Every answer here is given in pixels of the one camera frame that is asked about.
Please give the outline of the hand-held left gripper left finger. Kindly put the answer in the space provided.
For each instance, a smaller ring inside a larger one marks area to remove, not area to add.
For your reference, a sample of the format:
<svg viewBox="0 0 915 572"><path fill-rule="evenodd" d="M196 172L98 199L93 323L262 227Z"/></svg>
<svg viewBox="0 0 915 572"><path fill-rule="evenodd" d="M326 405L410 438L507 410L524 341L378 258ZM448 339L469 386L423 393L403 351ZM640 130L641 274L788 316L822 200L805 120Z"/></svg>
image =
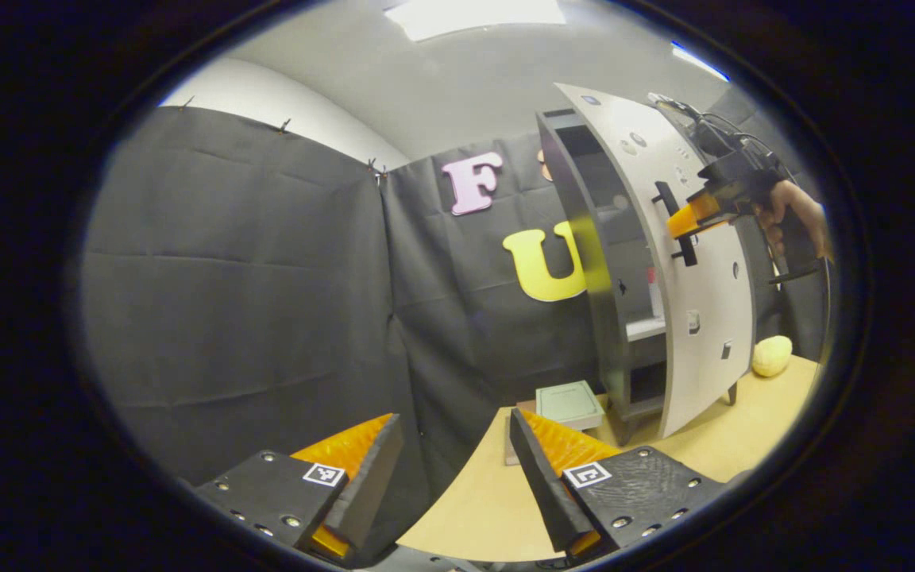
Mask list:
<svg viewBox="0 0 915 572"><path fill-rule="evenodd" d="M280 549L349 567L369 539L402 448L399 414L382 414L291 454L259 451L194 493Z"/></svg>

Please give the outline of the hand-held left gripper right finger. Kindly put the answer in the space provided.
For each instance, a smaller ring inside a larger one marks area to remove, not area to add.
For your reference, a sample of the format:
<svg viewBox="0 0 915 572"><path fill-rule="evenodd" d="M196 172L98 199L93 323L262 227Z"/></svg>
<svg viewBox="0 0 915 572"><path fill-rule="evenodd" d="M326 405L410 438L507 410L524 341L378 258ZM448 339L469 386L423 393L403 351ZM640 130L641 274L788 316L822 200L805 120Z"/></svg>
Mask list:
<svg viewBox="0 0 915 572"><path fill-rule="evenodd" d="M550 543L573 564L649 543L726 488L653 446L621 451L522 408L509 434Z"/></svg>

